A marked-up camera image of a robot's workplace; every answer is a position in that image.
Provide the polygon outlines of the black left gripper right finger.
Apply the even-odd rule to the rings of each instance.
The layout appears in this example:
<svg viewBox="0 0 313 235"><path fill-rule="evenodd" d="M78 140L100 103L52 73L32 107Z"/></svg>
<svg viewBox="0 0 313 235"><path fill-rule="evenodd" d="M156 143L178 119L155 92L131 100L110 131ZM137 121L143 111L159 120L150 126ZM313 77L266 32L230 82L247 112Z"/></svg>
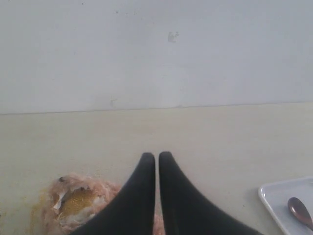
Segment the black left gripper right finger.
<svg viewBox="0 0 313 235"><path fill-rule="evenodd" d="M259 231L230 216L184 175L171 152L159 154L159 187L167 235L258 235Z"/></svg>

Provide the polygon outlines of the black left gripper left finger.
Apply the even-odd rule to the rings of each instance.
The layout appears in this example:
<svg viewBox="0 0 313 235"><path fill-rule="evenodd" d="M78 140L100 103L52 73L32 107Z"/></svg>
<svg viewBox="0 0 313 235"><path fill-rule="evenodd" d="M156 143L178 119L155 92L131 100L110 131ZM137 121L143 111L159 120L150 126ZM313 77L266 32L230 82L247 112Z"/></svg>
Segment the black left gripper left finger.
<svg viewBox="0 0 313 235"><path fill-rule="evenodd" d="M155 214L156 163L143 153L134 172L96 216L73 235L151 235Z"/></svg>

